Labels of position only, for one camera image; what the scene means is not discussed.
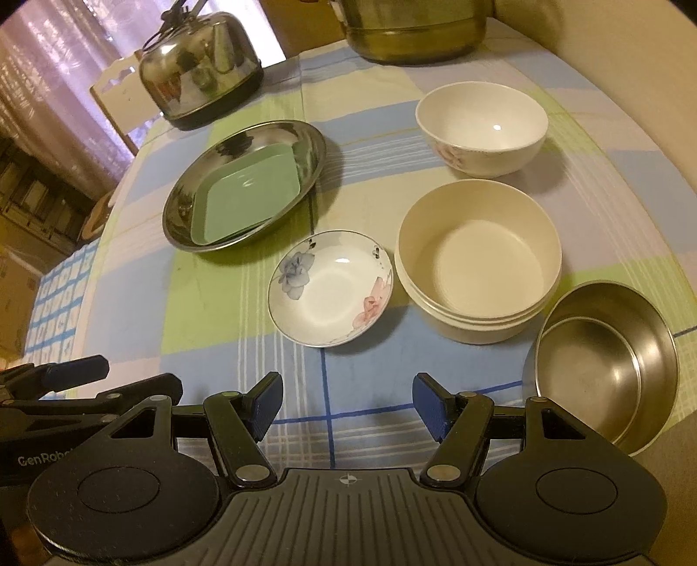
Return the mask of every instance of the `sheer pink curtain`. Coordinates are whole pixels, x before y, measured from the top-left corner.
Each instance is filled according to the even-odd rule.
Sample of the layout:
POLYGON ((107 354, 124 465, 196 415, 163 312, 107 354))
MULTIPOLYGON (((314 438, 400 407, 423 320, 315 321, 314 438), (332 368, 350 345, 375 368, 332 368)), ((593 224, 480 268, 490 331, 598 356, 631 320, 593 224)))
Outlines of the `sheer pink curtain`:
MULTIPOLYGON (((28 0, 0 27, 0 134, 94 199, 116 186, 132 155, 89 87, 142 47, 172 1, 28 0)), ((277 46, 257 0, 210 0, 205 13, 220 10, 236 13, 253 43, 268 45, 266 31, 277 46)), ((275 60, 259 55, 282 59, 280 47, 275 60)))

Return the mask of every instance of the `stainless steel bowl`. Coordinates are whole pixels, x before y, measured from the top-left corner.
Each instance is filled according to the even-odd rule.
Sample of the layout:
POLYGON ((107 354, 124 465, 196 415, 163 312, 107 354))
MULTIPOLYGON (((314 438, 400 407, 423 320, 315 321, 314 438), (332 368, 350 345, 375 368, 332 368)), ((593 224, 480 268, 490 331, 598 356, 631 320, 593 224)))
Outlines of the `stainless steel bowl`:
POLYGON ((276 120, 253 125, 222 140, 200 155, 174 185, 162 212, 162 229, 167 240, 185 252, 212 252, 239 244, 264 232, 285 216, 313 187, 326 158, 324 136, 314 126, 298 120, 276 120), (216 169, 272 144, 293 149, 300 193, 285 208, 259 226, 211 244, 198 245, 191 238, 191 218, 201 182, 216 169))
POLYGON ((534 347, 538 395, 627 454, 659 435, 677 395, 677 353, 668 325, 640 293, 610 281, 572 289, 534 347))

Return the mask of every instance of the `floral plate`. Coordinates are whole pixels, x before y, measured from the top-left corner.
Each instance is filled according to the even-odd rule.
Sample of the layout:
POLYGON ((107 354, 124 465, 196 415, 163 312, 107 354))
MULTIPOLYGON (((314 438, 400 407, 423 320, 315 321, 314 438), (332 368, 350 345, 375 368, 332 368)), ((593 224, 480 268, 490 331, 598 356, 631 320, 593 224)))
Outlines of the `floral plate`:
POLYGON ((368 330, 392 295, 387 252, 358 232, 310 236, 281 260, 268 286, 268 311, 287 338, 338 346, 368 330))

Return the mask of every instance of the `green plastic tray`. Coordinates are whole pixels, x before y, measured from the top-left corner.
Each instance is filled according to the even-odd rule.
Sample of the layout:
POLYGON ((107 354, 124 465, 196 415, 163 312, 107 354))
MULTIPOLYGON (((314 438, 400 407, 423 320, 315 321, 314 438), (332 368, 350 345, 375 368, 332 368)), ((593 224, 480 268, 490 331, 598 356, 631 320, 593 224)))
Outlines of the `green plastic tray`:
POLYGON ((293 149, 273 144, 216 169, 196 192, 191 239, 217 242, 259 226, 300 194, 293 149))

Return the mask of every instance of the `stainless steel kettle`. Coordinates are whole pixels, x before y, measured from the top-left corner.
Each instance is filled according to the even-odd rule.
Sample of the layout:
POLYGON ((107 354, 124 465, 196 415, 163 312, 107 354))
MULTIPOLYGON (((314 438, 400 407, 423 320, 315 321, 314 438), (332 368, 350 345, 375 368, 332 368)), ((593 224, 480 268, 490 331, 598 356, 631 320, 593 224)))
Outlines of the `stainless steel kettle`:
POLYGON ((484 39, 490 0, 330 0, 349 45, 379 63, 452 59, 484 39))
POLYGON ((181 130, 199 128, 245 102, 261 85, 261 62, 231 14, 198 17, 176 0, 144 45, 140 77, 164 117, 181 130))

